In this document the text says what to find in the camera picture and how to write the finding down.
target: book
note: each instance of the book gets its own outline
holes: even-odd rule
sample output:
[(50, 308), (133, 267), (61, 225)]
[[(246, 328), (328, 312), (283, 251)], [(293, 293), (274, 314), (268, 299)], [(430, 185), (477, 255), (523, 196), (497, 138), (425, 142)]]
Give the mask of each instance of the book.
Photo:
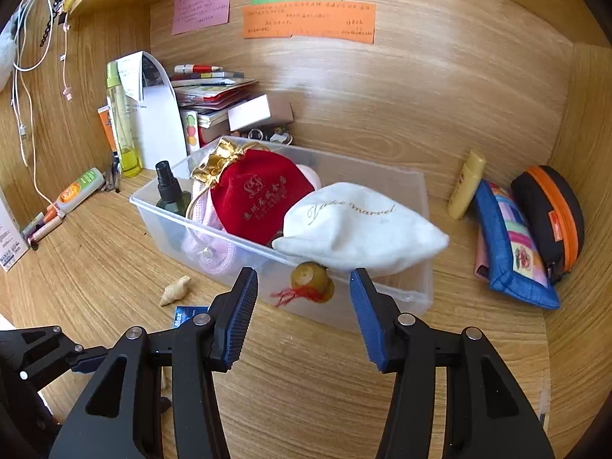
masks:
[(210, 114), (198, 114), (198, 126), (207, 128), (228, 119), (228, 109), (213, 111)]
[(252, 79), (245, 78), (200, 78), (200, 79), (180, 79), (177, 81), (170, 81), (172, 87), (180, 86), (212, 86), (212, 85), (224, 85), (229, 86), (232, 84), (243, 84), (244, 82), (252, 81)]
[(195, 85), (195, 86), (177, 86), (174, 88), (177, 98), (180, 96), (185, 99), (208, 98), (216, 99), (228, 91), (242, 88), (249, 84), (255, 84), (257, 81), (246, 78), (231, 79), (233, 84), (227, 85)]
[(174, 74), (170, 76), (170, 81), (180, 81), (181, 79), (206, 79), (206, 78), (243, 78), (244, 72), (219, 71), (202, 72), (199, 74)]
[(251, 91), (248, 88), (238, 88), (219, 94), (214, 98), (204, 98), (197, 95), (182, 96), (176, 94), (176, 100), (181, 107), (198, 107), (207, 110), (222, 110), (234, 105), (240, 100), (249, 98)]
[(224, 136), (225, 134), (230, 133), (230, 122), (225, 119), (221, 122), (217, 122), (215, 125), (210, 126), (209, 128), (204, 128), (199, 126), (198, 131), (200, 134), (200, 147), (210, 143), (214, 139), (219, 136)]

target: blue pouch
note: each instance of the blue pouch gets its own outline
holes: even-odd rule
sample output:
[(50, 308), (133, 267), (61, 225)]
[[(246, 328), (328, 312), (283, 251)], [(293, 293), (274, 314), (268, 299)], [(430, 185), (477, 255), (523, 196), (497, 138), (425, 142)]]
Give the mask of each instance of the blue pouch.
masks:
[(510, 194), (483, 179), (474, 202), (488, 252), (489, 286), (517, 300), (558, 309), (559, 297)]

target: yellow lotion bottle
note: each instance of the yellow lotion bottle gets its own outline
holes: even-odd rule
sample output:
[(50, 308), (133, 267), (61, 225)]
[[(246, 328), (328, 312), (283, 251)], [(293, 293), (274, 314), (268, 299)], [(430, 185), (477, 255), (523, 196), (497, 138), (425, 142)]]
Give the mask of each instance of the yellow lotion bottle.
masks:
[(485, 172), (487, 160), (475, 150), (470, 150), (467, 160), (461, 168), (459, 179), (455, 183), (455, 190), (449, 200), (448, 213), (455, 220), (461, 219), (469, 203), (474, 198), (476, 188)]
[(108, 87), (106, 96), (108, 96), (108, 105), (111, 107), (111, 123), (116, 137), (121, 173), (124, 177), (134, 177), (142, 171), (142, 165), (132, 137), (132, 121), (127, 111), (125, 91), (119, 78), (117, 62), (109, 62), (106, 66), (106, 86)]

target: green bottle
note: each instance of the green bottle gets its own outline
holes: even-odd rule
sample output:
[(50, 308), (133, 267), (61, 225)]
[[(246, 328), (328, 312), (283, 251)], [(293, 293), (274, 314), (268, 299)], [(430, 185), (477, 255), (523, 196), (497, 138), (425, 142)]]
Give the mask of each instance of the green bottle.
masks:
[(106, 97), (111, 114), (113, 134), (117, 143), (121, 173), (124, 177), (134, 177), (142, 171), (142, 164), (136, 151), (132, 136), (132, 120), (128, 113), (125, 91), (121, 85), (117, 61), (106, 65)]
[(162, 160), (155, 165), (157, 171), (157, 189), (160, 200), (157, 206), (172, 213), (185, 217), (191, 193), (182, 191), (178, 179), (174, 177), (167, 160)]

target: black chain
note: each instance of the black chain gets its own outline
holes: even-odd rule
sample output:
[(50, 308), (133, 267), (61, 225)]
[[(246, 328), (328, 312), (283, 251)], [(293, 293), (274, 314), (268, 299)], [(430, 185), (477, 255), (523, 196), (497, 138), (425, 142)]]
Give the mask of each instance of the black chain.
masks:
[(62, 6), (63, 0), (53, 0), (53, 16), (49, 17), (49, 22), (47, 22), (47, 28), (45, 29), (44, 35), (42, 35), (41, 48), (47, 42), (47, 38), (49, 37), (49, 33), (51, 32), (51, 24), (55, 21), (57, 17), (57, 13), (59, 13), (59, 8)]

